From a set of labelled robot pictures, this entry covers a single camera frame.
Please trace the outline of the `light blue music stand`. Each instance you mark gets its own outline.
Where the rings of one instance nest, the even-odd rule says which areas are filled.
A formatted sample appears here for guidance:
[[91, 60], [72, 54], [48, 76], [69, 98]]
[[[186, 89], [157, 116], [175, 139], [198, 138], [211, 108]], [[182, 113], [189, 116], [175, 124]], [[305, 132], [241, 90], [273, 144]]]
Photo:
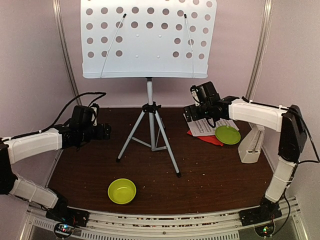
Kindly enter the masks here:
[[146, 78], [152, 151], [154, 126], [165, 134], [153, 101], [154, 78], [205, 79], [217, 12], [215, 0], [83, 0], [80, 3], [85, 79]]

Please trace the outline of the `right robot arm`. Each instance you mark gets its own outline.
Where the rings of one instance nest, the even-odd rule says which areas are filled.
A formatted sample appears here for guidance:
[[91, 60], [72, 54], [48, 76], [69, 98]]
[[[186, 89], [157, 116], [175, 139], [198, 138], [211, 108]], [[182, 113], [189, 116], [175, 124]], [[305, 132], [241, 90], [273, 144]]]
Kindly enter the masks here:
[[[316, 145], [320, 143], [320, 83], [301, 81], [292, 85], [277, 84], [269, 87], [260, 84], [259, 101], [296, 104], [301, 108]], [[181, 159], [187, 184], [186, 203], [189, 213], [226, 211], [253, 207], [259, 204], [271, 181], [276, 167], [280, 135], [267, 129], [264, 154], [257, 163], [240, 162], [233, 145], [217, 146], [192, 136], [186, 136]], [[305, 145], [301, 155], [304, 163], [295, 174], [289, 197], [296, 197], [304, 215], [310, 218], [320, 211], [320, 166], [315, 163], [311, 143]]]

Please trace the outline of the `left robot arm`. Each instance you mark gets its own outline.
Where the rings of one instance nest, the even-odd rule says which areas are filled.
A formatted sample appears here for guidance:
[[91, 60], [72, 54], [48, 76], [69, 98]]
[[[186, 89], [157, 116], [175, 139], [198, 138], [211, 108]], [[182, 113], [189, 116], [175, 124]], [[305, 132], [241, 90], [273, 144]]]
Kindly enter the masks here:
[[72, 147], [79, 150], [92, 140], [110, 139], [110, 124], [97, 122], [100, 107], [96, 101], [106, 96], [106, 92], [91, 92], [90, 95], [95, 98], [88, 105], [76, 105], [65, 123], [59, 124], [58, 120], [71, 103], [84, 96], [83, 93], [72, 98], [48, 127], [0, 140], [1, 195], [16, 196], [52, 209], [53, 215], [61, 222], [72, 218], [72, 211], [63, 204], [62, 197], [49, 188], [13, 173], [12, 165], [46, 152]]

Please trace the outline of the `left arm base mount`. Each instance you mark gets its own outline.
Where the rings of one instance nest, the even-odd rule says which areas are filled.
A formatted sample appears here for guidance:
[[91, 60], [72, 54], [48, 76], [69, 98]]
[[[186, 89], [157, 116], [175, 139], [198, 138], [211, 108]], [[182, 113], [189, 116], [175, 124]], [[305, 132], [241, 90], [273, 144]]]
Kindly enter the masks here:
[[68, 200], [61, 194], [56, 193], [58, 199], [53, 208], [39, 204], [41, 209], [46, 211], [46, 218], [56, 221], [53, 233], [59, 240], [69, 238], [76, 229], [86, 227], [90, 213], [68, 207]]

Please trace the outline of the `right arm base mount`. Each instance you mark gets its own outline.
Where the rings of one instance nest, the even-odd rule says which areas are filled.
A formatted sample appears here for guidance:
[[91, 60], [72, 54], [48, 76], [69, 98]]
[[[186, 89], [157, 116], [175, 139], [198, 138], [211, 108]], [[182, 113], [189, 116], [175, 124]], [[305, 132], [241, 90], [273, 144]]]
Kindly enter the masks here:
[[275, 233], [274, 220], [282, 216], [279, 202], [272, 202], [265, 197], [259, 206], [241, 210], [238, 214], [243, 227], [255, 225], [255, 233], [263, 238], [270, 238]]

